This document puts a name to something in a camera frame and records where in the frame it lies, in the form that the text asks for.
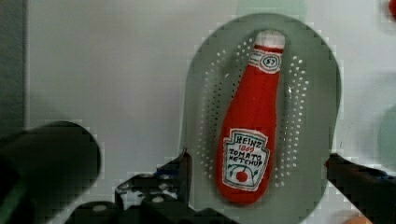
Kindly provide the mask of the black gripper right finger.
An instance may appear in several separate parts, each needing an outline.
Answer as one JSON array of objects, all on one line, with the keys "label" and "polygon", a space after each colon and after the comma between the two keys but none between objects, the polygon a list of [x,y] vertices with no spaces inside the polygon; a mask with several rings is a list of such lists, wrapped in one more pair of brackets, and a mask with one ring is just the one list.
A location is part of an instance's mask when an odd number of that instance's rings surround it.
[{"label": "black gripper right finger", "polygon": [[324,163],[327,179],[373,224],[395,224],[396,182],[384,171],[332,153]]}]

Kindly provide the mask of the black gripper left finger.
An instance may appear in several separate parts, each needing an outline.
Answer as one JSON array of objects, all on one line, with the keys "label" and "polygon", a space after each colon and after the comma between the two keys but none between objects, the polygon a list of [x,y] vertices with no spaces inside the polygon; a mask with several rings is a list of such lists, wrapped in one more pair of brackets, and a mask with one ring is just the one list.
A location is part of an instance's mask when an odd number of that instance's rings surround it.
[{"label": "black gripper left finger", "polygon": [[237,224],[212,208],[189,207],[191,156],[181,153],[154,173],[119,184],[114,202],[84,203],[64,224]]}]

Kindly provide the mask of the black robot base lower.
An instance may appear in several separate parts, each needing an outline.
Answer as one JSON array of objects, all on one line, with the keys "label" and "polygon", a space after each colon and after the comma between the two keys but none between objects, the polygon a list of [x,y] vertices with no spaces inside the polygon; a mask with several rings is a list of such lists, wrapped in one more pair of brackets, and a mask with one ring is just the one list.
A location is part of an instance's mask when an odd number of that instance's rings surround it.
[{"label": "black robot base lower", "polygon": [[1,139],[1,224],[45,224],[88,189],[101,155],[83,127],[56,121]]}]

